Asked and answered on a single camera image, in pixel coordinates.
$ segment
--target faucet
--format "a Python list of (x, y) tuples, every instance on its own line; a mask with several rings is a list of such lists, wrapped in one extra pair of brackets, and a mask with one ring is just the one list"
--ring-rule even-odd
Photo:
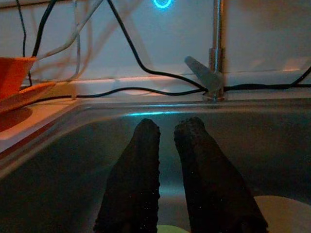
[(213, 22), (213, 47), (209, 50), (209, 68), (201, 64), (193, 57), (186, 57), (185, 63), (192, 72), (200, 79), (208, 92), (205, 93), (207, 100), (217, 102), (224, 100), (224, 76), (222, 48), (222, 22), (224, 14), (223, 0), (214, 0)]

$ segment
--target faucet handle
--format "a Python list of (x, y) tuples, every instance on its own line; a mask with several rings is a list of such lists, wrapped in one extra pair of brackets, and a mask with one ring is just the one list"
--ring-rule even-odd
[(207, 88), (209, 94), (214, 95), (215, 93), (221, 91), (223, 87), (222, 73), (212, 72), (205, 65), (190, 56), (185, 58), (185, 63)]

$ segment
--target black wire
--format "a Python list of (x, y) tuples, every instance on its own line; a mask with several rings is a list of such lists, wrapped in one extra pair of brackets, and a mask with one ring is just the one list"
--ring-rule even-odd
[(236, 86), (225, 86), (224, 91), (232, 91), (232, 90), (286, 90), (293, 87), (304, 87), (310, 88), (311, 84), (299, 84), (302, 82), (309, 74), (311, 73), (311, 67), (307, 69), (297, 80), (292, 82), (291, 84), (273, 84), (273, 85), (265, 85), (265, 84), (255, 84), (255, 83), (247, 83), (240, 84)]
[(180, 76), (180, 75), (176, 75), (176, 74), (171, 74), (171, 73), (167, 73), (167, 72), (161, 72), (161, 71), (155, 71), (155, 70), (148, 69), (148, 68), (142, 63), (142, 61), (141, 61), (141, 59), (140, 59), (140, 57), (139, 57), (139, 55), (138, 55), (138, 52), (137, 52), (137, 50), (136, 50), (136, 48), (135, 48), (135, 46), (134, 46), (134, 44), (133, 44), (133, 42), (132, 42), (132, 39), (131, 39), (129, 33), (127, 32), (127, 30), (126, 30), (126, 28), (125, 28), (125, 25), (124, 25), (124, 23), (123, 23), (123, 21), (122, 21), (120, 15), (119, 15), (118, 11), (116, 10), (115, 6), (113, 5), (112, 1), (111, 1), (111, 0), (108, 0), (108, 3), (109, 3), (111, 10), (112, 10), (113, 14), (115, 15), (115, 17), (116, 17), (116, 19), (117, 19), (117, 21), (118, 21), (118, 23), (119, 23), (119, 25), (120, 25), (120, 27), (121, 27), (121, 29), (122, 29), (122, 31), (123, 31), (123, 34), (124, 34), (124, 36), (125, 36), (125, 38), (126, 38), (128, 44), (129, 44), (130, 47), (131, 47), (131, 50), (132, 50), (132, 52), (133, 52), (133, 54), (134, 54), (134, 56), (135, 56), (135, 59), (136, 59), (138, 65), (140, 66), (140, 68), (141, 68), (142, 70), (144, 70), (144, 71), (147, 72), (147, 73), (154, 74), (154, 75), (168, 76), (168, 77), (180, 79), (180, 80), (186, 81), (186, 82), (188, 82), (188, 83), (190, 83), (190, 84), (192, 84), (192, 85), (198, 87), (198, 88), (201, 89), (202, 91), (207, 91), (207, 89), (206, 89), (205, 87), (203, 87), (202, 85), (198, 84), (197, 82), (195, 82), (195, 81), (193, 81), (193, 80), (190, 80), (190, 79), (187, 79), (187, 78), (185, 78), (185, 77), (182, 77), (182, 76)]
[[(165, 91), (154, 90), (154, 89), (150, 89), (146, 87), (123, 87), (123, 88), (118, 88), (118, 89), (114, 89), (111, 91), (107, 91), (107, 92), (95, 94), (95, 95), (77, 95), (77, 98), (98, 98), (98, 97), (108, 96), (116, 92), (128, 91), (128, 90), (148, 91), (148, 92), (158, 93), (158, 94), (162, 94), (166, 96), (185, 96), (185, 95), (189, 95), (193, 93), (202, 92), (201, 89), (196, 89), (192, 91), (184, 91), (184, 92), (165, 92)], [(71, 98), (71, 95), (48, 97), (44, 99), (39, 99), (35, 103), (48, 101), (48, 100), (65, 99), (65, 98)]]
[[(173, 78), (177, 78), (183, 81), (186, 81), (194, 86), (197, 86), (199, 89), (196, 90), (192, 90), (192, 91), (185, 91), (185, 92), (176, 92), (176, 93), (172, 93), (172, 92), (164, 92), (164, 91), (159, 91), (159, 90), (154, 90), (154, 89), (150, 89), (150, 88), (145, 88), (145, 87), (123, 87), (123, 88), (118, 88), (118, 89), (114, 89), (108, 92), (104, 92), (104, 93), (100, 93), (100, 94), (94, 94), (94, 95), (77, 95), (77, 98), (98, 98), (98, 97), (104, 97), (107, 95), (111, 95), (113, 93), (116, 92), (120, 92), (120, 91), (125, 91), (125, 90), (142, 90), (142, 91), (149, 91), (149, 92), (154, 92), (154, 93), (158, 93), (158, 94), (162, 94), (162, 95), (167, 95), (167, 96), (183, 96), (183, 95), (189, 95), (189, 94), (193, 94), (193, 93), (198, 93), (198, 92), (203, 92), (203, 91), (208, 91), (206, 88), (204, 88), (203, 86), (201, 86), (200, 84), (196, 83), (195, 81), (192, 81), (190, 79), (187, 79), (185, 77), (179, 76), (179, 75), (175, 75), (175, 74), (170, 74), (170, 73), (166, 73), (166, 72), (161, 72), (161, 71), (154, 71), (154, 70), (150, 70), (148, 68), (146, 68), (144, 66), (144, 64), (142, 63), (136, 49), (135, 46), (122, 22), (122, 19), (120, 18), (116, 8), (114, 7), (113, 3), (111, 0), (107, 0), (111, 10), (113, 11), (116, 19), (118, 20), (118, 23), (132, 49), (132, 52), (136, 58), (137, 63), (139, 64), (139, 66), (146, 71), (147, 73), (151, 73), (151, 74), (155, 74), (155, 75), (163, 75), (163, 76), (168, 76), (168, 77), (173, 77)], [(294, 81), (291, 84), (275, 84), (275, 85), (265, 85), (265, 84), (255, 84), (255, 83), (248, 83), (248, 84), (241, 84), (241, 85), (235, 85), (235, 86), (225, 86), (224, 87), (224, 91), (230, 91), (230, 90), (256, 90), (256, 89), (278, 89), (278, 90), (282, 90), (282, 89), (289, 89), (292, 87), (311, 87), (311, 84), (299, 84), (301, 81), (303, 81), (309, 74), (311, 73), (311, 67), (296, 81)], [(39, 99), (37, 100), (35, 103), (38, 102), (42, 102), (42, 101), (47, 101), (47, 100), (57, 100), (57, 99), (65, 99), (65, 98), (71, 98), (70, 95), (64, 95), (64, 96), (56, 96), (56, 97), (49, 97), (49, 98), (44, 98), (44, 99)]]
[[(23, 17), (23, 13), (21, 11), (21, 6), (20, 6), (20, 3), (19, 3), (19, 0), (16, 0), (16, 4), (17, 4), (18, 12), (19, 12), (19, 18), (20, 18), (21, 26), (22, 26), (23, 32), (24, 32), (24, 38), (23, 38), (23, 57), (25, 57), (26, 56), (26, 40), (27, 40), (26, 27), (25, 27), (24, 17)], [(31, 80), (30, 71), (28, 72), (28, 80), (29, 80), (29, 85), (32, 86), (33, 85), (33, 81)]]
[(47, 6), (47, 9), (45, 10), (45, 12), (41, 18), (38, 33), (37, 33), (37, 38), (36, 38), (36, 42), (35, 42), (35, 47), (34, 47), (34, 51), (33, 51), (33, 57), (36, 57), (38, 55), (45, 23), (47, 22), (48, 17), (49, 17), (49, 15), (50, 15), (50, 13), (51, 13), (56, 2), (57, 2), (57, 0), (51, 0), (50, 1), (49, 5)]
[(18, 8), (18, 12), (19, 12), (19, 18), (20, 18), (20, 22), (21, 22), (21, 26), (23, 28), (23, 32), (24, 32), (24, 39), (23, 39), (23, 57), (26, 56), (26, 39), (27, 39), (27, 33), (26, 33), (26, 28), (25, 28), (25, 24), (24, 24), (24, 18), (23, 18), (23, 13), (21, 12), (21, 6), (19, 3), (19, 0), (16, 0), (16, 4), (17, 4), (17, 8)]
[(291, 86), (296, 86), (298, 83), (303, 81), (310, 73), (311, 73), (311, 67), (309, 67), (309, 69), (307, 69), (307, 71), (304, 72), (303, 75), (301, 75), (301, 77), (299, 79), (297, 79), (295, 82), (293, 82), (291, 84)]

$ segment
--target blue light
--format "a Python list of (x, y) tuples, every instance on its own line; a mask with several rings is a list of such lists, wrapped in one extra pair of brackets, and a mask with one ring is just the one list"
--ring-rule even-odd
[(170, 6), (170, 4), (172, 3), (172, 0), (167, 0), (166, 4), (161, 4), (158, 2), (158, 0), (154, 0), (154, 4), (158, 7), (158, 8), (161, 8), (161, 9), (164, 9), (164, 8), (168, 8)]
[(130, 113), (128, 116), (154, 116), (154, 115), (166, 115), (166, 114), (176, 114), (178, 112), (146, 112), (146, 113)]

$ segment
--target sink basin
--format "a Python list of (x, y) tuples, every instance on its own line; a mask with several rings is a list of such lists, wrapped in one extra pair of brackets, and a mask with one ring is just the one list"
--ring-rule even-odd
[(190, 231), (173, 132), (199, 117), (254, 196), (311, 204), (311, 100), (221, 104), (85, 103), (5, 161), (0, 176), (1, 233), (92, 232), (109, 171), (134, 128), (152, 119), (161, 131), (159, 225)]

